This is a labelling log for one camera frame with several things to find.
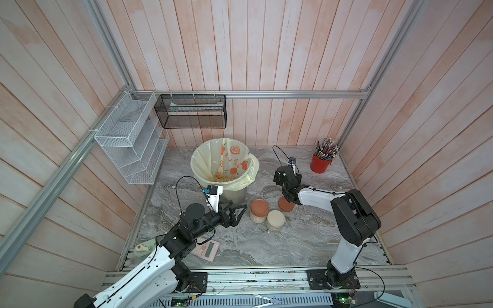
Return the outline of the brown jar lid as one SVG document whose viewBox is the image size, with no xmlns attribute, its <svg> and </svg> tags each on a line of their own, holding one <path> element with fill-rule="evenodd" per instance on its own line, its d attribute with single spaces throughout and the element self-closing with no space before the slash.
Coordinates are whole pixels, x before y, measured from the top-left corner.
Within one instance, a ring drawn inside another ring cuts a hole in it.
<svg viewBox="0 0 493 308">
<path fill-rule="evenodd" d="M 278 208 L 283 212 L 291 212 L 295 208 L 295 204 L 293 202 L 287 201 L 285 197 L 280 197 L 277 202 Z"/>
</svg>

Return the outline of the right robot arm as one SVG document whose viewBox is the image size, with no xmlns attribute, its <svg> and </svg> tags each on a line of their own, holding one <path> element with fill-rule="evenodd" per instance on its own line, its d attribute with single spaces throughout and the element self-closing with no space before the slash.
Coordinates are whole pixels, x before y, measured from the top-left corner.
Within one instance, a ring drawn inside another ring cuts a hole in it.
<svg viewBox="0 0 493 308">
<path fill-rule="evenodd" d="M 359 288 L 355 262 L 375 233 L 381 228 L 381 220 L 368 201 L 357 189 L 333 192 L 317 189 L 302 183 L 302 175 L 293 165 L 276 169 L 273 181 L 281 187 L 288 202 L 312 206 L 333 213 L 341 240 L 336 253 L 325 270 L 308 270 L 311 290 L 335 290 L 342 287 Z"/>
</svg>

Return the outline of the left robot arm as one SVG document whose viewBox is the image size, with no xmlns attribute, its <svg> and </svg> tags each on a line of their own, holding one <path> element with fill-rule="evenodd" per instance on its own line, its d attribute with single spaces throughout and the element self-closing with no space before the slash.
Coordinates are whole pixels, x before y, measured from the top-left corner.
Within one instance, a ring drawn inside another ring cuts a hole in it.
<svg viewBox="0 0 493 308">
<path fill-rule="evenodd" d="M 235 227 L 247 210 L 246 205 L 219 207 L 205 211 L 191 204 L 173 228 L 157 236 L 155 250 L 131 272 L 95 296 L 82 295 L 74 307 L 144 307 L 174 291 L 191 287 L 191 272 L 182 262 L 198 244 L 198 237 L 217 226 Z"/>
</svg>

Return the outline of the oatmeal jar with brown lid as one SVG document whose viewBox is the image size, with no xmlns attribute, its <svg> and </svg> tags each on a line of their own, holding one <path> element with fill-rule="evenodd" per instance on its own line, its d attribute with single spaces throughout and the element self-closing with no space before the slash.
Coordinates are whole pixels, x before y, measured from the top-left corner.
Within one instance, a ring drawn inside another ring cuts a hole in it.
<svg viewBox="0 0 493 308">
<path fill-rule="evenodd" d="M 250 219 L 257 224 L 263 223 L 269 213 L 269 205 L 266 200 L 256 199 L 250 205 Z"/>
</svg>

